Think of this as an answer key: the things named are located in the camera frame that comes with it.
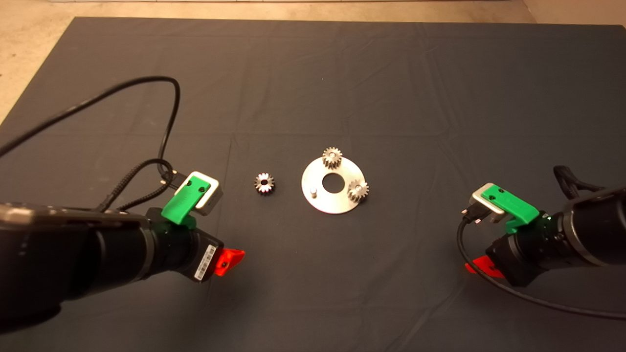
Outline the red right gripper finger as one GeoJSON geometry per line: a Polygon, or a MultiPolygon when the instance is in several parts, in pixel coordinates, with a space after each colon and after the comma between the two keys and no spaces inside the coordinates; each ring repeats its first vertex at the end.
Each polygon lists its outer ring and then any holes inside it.
{"type": "Polygon", "coordinates": [[[490,278],[505,279],[503,273],[496,268],[492,260],[487,255],[474,259],[472,263],[490,278]]]}

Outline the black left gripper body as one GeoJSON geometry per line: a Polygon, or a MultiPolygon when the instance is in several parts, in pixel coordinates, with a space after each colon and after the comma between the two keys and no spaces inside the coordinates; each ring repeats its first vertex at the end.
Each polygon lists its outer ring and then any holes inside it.
{"type": "Polygon", "coordinates": [[[208,281],[217,267],[218,258],[223,248],[223,241],[202,230],[193,230],[188,278],[197,283],[208,281]]]}

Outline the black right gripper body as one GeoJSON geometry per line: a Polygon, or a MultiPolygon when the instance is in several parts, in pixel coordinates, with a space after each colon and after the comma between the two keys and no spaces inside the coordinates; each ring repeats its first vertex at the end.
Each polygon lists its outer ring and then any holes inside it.
{"type": "Polygon", "coordinates": [[[526,287],[538,277],[538,267],[523,256],[513,235],[496,239],[486,255],[511,286],[526,287]]]}

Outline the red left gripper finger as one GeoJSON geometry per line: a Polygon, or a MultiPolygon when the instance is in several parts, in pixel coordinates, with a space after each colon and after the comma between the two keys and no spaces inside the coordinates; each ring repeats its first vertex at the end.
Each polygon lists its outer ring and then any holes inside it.
{"type": "Polygon", "coordinates": [[[213,274],[219,277],[225,276],[225,274],[237,266],[244,257],[246,252],[239,249],[222,249],[218,257],[213,274]]]}

